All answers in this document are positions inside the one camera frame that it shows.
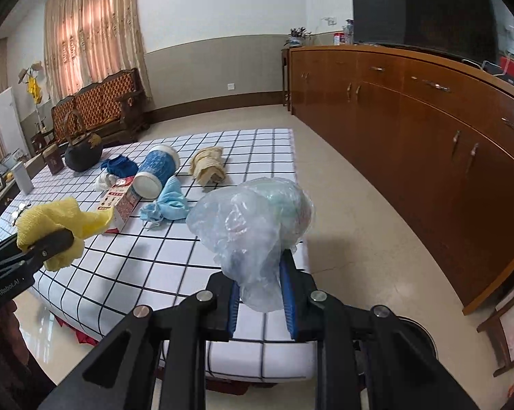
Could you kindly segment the person left hand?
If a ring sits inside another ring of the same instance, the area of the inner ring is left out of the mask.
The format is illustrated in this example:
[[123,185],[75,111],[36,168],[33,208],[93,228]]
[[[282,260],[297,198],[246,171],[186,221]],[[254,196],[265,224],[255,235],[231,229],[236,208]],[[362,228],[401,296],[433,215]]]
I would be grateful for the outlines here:
[[37,409],[56,388],[27,348],[17,305],[0,308],[0,409]]

